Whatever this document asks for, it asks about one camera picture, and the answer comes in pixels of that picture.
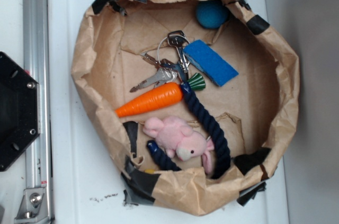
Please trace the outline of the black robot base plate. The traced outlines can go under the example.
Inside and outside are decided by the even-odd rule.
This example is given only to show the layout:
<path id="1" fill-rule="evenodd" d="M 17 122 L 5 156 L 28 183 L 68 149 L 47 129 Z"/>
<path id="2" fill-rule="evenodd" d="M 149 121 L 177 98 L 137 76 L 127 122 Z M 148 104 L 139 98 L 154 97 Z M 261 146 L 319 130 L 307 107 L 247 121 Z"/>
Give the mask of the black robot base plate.
<path id="1" fill-rule="evenodd" d="M 1 52 L 1 172 L 8 170 L 40 134 L 38 86 Z"/>

